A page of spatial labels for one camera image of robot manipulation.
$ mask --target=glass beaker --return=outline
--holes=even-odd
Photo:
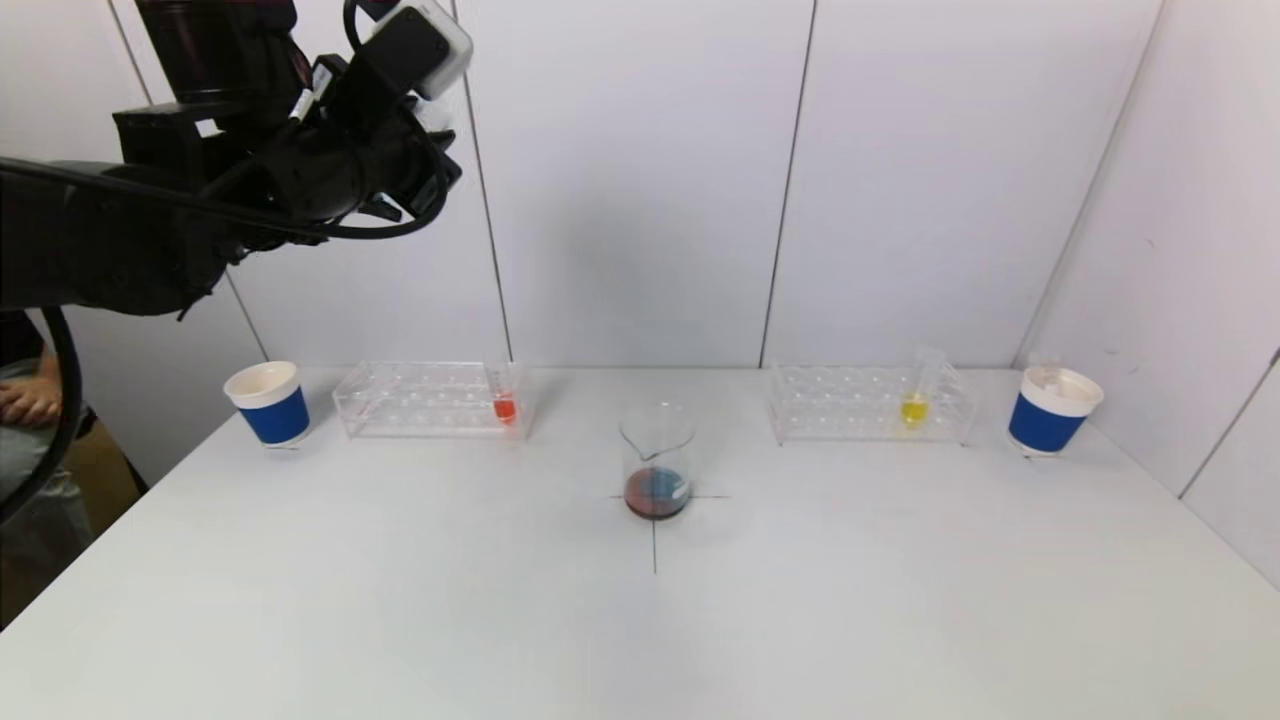
[[[664,520],[685,509],[694,495],[694,421],[684,407],[658,402],[622,415],[622,498],[646,520]]]

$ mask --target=blue and white cup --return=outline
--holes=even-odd
[[[244,368],[223,384],[223,392],[266,447],[288,447],[311,429],[298,366],[293,363],[276,360]]]
[[[1009,438],[1025,455],[1057,455],[1102,402],[1102,388],[1064,368],[1028,368],[1009,421]]]

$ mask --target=test tube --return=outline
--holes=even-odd
[[[936,347],[922,347],[915,351],[915,373],[910,389],[902,397],[902,423],[914,429],[924,424],[929,416],[929,401],[942,377],[942,366],[947,356]]]
[[[485,368],[489,380],[489,393],[493,395],[493,413],[504,425],[516,423],[516,396],[512,392],[511,378],[506,369]]]

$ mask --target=blue label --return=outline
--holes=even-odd
[[[241,407],[241,415],[244,415],[244,419],[248,420],[248,427],[253,428],[253,434],[257,436],[257,439],[266,445],[291,441],[301,436],[307,429],[307,425],[311,424],[311,416],[307,415],[307,404],[302,400],[301,387],[293,391],[293,395],[275,405],[268,405],[257,410],[244,410]]]
[[[1084,424],[1084,418],[1064,418],[1048,410],[1042,410],[1021,393],[1014,406],[1014,418],[1009,421],[1009,434],[1032,450],[1057,452],[1066,447],[1075,430]]]

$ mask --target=orange liquid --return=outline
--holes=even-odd
[[[504,425],[516,421],[516,401],[509,395],[499,395],[493,401],[493,411]]]

